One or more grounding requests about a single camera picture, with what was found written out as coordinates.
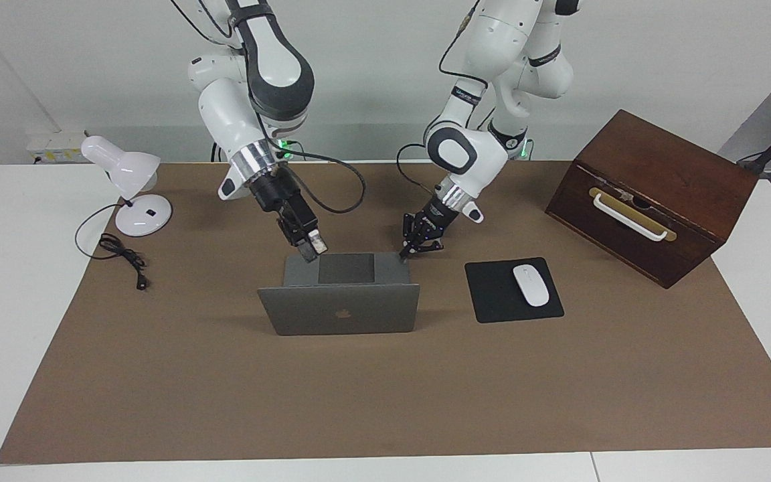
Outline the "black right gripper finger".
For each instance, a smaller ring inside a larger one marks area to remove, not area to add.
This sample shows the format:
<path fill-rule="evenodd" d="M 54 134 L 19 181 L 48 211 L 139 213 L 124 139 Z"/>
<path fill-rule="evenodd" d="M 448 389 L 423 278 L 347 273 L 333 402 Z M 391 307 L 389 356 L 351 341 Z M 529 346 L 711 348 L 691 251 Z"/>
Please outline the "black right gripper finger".
<path fill-rule="evenodd" d="M 300 256 L 306 262 L 316 260 L 316 250 L 309 238 L 308 232 L 304 230 L 303 225 L 290 214 L 279 214 L 279 228 L 284 233 L 288 243 L 299 251 Z"/>
<path fill-rule="evenodd" d="M 293 208 L 293 217 L 299 220 L 305 231 L 308 232 L 310 241 L 315 247 L 316 256 L 321 256 L 328 251 L 327 244 L 319 232 L 318 219 L 309 208 Z"/>

